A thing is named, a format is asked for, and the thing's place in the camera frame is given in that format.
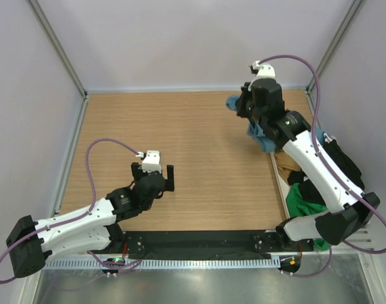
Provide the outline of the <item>blue tank top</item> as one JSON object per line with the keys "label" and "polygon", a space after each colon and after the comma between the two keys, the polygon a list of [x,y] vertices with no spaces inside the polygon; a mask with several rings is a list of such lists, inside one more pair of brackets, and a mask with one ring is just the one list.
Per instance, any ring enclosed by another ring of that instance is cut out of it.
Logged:
{"label": "blue tank top", "polygon": [[[230,95],[225,102],[226,107],[234,112],[237,112],[236,102],[238,100],[238,95]],[[260,147],[262,152],[272,153],[276,151],[275,143],[267,138],[257,123],[248,123],[247,135],[251,137]]]}

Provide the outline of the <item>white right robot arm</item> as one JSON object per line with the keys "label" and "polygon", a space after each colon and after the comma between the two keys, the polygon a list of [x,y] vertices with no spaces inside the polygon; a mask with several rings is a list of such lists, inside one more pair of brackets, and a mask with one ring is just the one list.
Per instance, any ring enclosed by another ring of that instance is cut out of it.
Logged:
{"label": "white right robot arm", "polygon": [[285,108],[282,88],[274,79],[257,79],[241,87],[236,114],[259,125],[267,138],[300,166],[316,187],[327,210],[295,217],[278,226],[276,245],[291,250],[303,239],[322,238],[338,245],[372,218],[380,199],[364,193],[330,158],[319,142],[312,140],[311,125],[297,111]]}

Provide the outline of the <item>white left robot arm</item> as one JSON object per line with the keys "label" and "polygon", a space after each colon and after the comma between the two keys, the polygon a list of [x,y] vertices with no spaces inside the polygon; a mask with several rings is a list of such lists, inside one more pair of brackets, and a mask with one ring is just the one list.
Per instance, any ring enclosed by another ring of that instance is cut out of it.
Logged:
{"label": "white left robot arm", "polygon": [[30,276],[47,263],[76,253],[118,253],[124,245],[119,222],[148,211],[155,199],[175,188],[173,165],[166,167],[166,174],[144,172],[138,163],[131,169],[134,180],[129,186],[93,205],[43,220],[20,218],[6,240],[14,277]]}

